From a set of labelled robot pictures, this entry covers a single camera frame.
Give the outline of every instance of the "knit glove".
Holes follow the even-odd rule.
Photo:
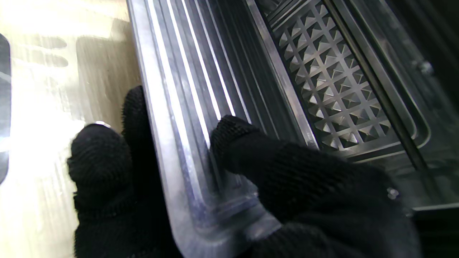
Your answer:
[[[71,145],[75,182],[75,256],[178,256],[169,226],[142,87],[123,106],[122,136],[99,124]]]

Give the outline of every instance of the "glove fingertip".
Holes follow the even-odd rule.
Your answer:
[[[132,169],[129,147],[112,129],[90,124],[77,134],[70,149],[69,175],[77,187],[129,182]]]

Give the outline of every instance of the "reflective metal surface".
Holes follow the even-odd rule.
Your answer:
[[[274,138],[381,166],[402,186],[389,197],[400,190],[412,207],[454,200],[438,189],[423,148],[456,138],[443,144],[447,134],[429,120],[415,84],[387,61],[389,43],[408,40],[385,32],[375,45],[361,29],[380,28],[354,20],[350,3],[363,6],[285,1],[268,16],[273,41],[253,0],[129,1],[168,213],[186,257],[232,257],[279,226],[254,186],[219,171],[209,154],[209,134],[225,114]],[[455,162],[439,154],[435,164]]]
[[[255,187],[219,171],[209,155],[209,133],[223,115],[275,138],[311,136],[298,126],[304,114],[287,105],[250,12],[261,14],[250,6],[256,7],[253,1],[129,1],[168,213],[186,257],[233,257],[279,226],[258,203]]]
[[[394,148],[400,145],[398,136],[374,93],[379,85],[370,84],[323,1],[294,3],[270,24],[321,149],[343,157],[366,154],[354,160],[401,151]],[[387,76],[384,83],[393,87]],[[416,125],[391,92],[411,137],[423,144],[429,137],[425,125]]]
[[[120,132],[125,94],[141,83],[126,2],[0,0],[0,17],[12,89],[0,257],[71,258],[70,141],[94,121]]]
[[[372,67],[379,70],[379,74],[390,75],[415,121],[424,121],[428,126],[428,141],[418,147],[426,166],[424,172],[439,186],[439,198],[428,201],[429,196],[420,186],[420,180],[426,175],[406,169],[407,166],[402,165],[403,158],[381,162],[391,164],[388,170],[404,186],[412,206],[459,202],[459,114],[442,90],[435,71],[425,72],[428,62],[385,1],[335,0],[334,3],[356,41],[372,46],[364,51]],[[381,62],[384,67],[375,65]]]

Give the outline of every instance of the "grooved metal surface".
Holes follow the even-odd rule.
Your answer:
[[[275,22],[274,36],[321,149],[348,157],[399,144],[323,2],[300,1],[288,14]]]
[[[262,37],[272,39],[254,24],[254,12],[263,19],[253,0],[128,3],[174,238],[186,257],[234,257],[280,224],[252,183],[216,166],[211,131],[231,114],[314,144],[306,118],[266,55]]]

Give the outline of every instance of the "diamond pattern mesh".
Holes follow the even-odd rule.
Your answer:
[[[344,150],[385,137],[391,124],[323,3],[309,2],[289,21],[274,33],[323,148]]]

